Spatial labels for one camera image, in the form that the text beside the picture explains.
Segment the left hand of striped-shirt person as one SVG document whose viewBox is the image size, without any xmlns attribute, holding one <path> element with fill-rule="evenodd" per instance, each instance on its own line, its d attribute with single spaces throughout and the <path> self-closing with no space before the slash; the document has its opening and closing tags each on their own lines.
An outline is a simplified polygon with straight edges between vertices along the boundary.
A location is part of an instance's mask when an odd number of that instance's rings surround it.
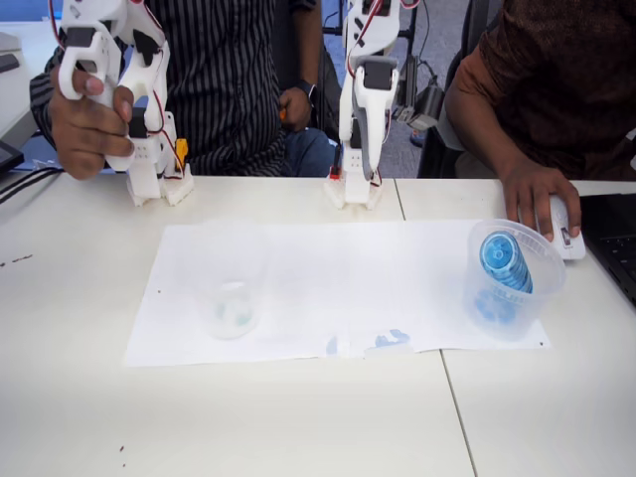
<svg viewBox="0 0 636 477">
<path fill-rule="evenodd" d="M 311 121 L 312 104 L 309 96 L 299 87 L 283 92 L 279 99 L 279 108 L 281 123 L 289 131 L 304 130 Z"/>
</svg>

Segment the right hand of brown-shirt person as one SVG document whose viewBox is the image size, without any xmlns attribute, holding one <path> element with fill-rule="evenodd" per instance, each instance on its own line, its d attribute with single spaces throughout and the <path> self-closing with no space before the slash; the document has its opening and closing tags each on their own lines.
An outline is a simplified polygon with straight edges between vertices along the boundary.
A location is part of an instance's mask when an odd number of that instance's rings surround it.
<svg viewBox="0 0 636 477">
<path fill-rule="evenodd" d="M 580 235 L 581 208 L 577 190 L 561 171 L 541 166 L 529 159 L 520 159 L 498 172 L 504 192 L 507 218 L 541 233 L 548 241 L 554 239 L 551 196 L 565 204 L 568 232 Z"/>
</svg>

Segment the right hand of striped-shirt person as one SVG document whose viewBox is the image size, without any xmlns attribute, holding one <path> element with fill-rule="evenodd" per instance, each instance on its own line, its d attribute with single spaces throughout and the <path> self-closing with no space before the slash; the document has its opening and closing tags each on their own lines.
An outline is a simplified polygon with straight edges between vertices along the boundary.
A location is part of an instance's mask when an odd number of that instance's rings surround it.
<svg viewBox="0 0 636 477">
<path fill-rule="evenodd" d="M 74 71 L 73 87 L 80 94 L 79 100 L 64 97 L 58 69 L 53 69 L 51 82 L 52 136 L 58 160 L 68 174 L 87 180 L 104 168 L 107 156 L 128 157 L 134 152 L 128 138 L 134 96 L 127 87 L 118 87 L 113 105 L 104 106 L 91 99 L 103 93 L 104 85 L 89 73 Z"/>
</svg>

